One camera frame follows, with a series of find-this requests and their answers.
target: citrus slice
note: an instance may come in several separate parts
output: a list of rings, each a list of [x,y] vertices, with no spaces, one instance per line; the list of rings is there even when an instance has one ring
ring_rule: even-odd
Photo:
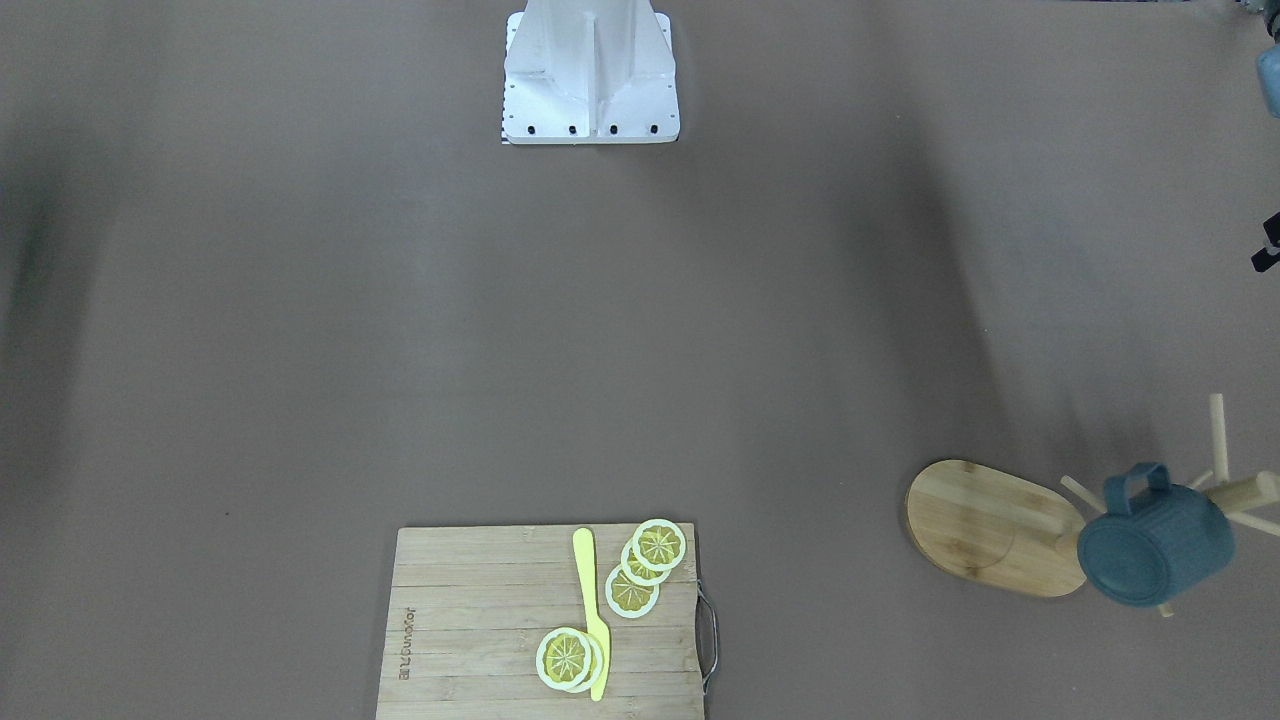
[[[580,693],[591,689],[591,685],[600,679],[600,671],[604,670],[604,648],[590,634],[586,634],[586,642],[591,646],[591,671],[586,674],[585,680],[564,691],[567,693]]]
[[[604,600],[620,618],[643,618],[658,602],[658,585],[637,585],[622,574],[622,565],[609,573],[604,582]]]
[[[671,577],[671,570],[650,570],[640,564],[636,553],[631,551],[631,541],[622,546],[622,574],[637,585],[653,587],[660,584]]]
[[[645,520],[631,536],[631,547],[637,562],[664,573],[685,559],[685,533],[671,520]]]
[[[548,688],[577,687],[591,670],[591,642],[573,628],[556,628],[538,646],[538,676]]]

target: mug handle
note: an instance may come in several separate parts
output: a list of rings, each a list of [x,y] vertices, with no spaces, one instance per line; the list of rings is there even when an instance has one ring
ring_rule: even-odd
[[[1169,469],[1160,462],[1139,462],[1124,475],[1107,478],[1105,495],[1107,515],[1133,515],[1129,506],[1129,480],[1147,480],[1147,487],[1155,492],[1169,492]]]

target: white mounting plate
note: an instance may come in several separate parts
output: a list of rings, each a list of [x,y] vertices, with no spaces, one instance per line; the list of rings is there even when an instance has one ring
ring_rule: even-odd
[[[524,17],[521,12],[507,18],[508,51]],[[654,17],[669,49],[671,18],[663,13],[654,13]],[[531,83],[507,76],[502,141],[511,145],[637,145],[673,142],[680,137],[675,78],[632,82],[603,105],[599,132],[588,135],[581,120],[588,111],[584,101],[564,94],[550,95],[545,82]],[[571,127],[577,132],[570,132]]]

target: black object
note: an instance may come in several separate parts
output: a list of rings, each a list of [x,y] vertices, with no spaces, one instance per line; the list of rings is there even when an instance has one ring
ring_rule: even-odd
[[[1267,242],[1271,245],[1253,254],[1253,269],[1260,273],[1280,264],[1280,213],[1271,215],[1267,222],[1262,223],[1262,229],[1267,232]]]

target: knife handle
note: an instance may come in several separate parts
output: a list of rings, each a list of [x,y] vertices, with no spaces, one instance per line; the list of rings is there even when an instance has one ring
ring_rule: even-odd
[[[595,602],[595,534],[590,528],[573,530],[573,560],[577,562],[577,582],[582,585],[582,605],[588,618],[599,618]]]

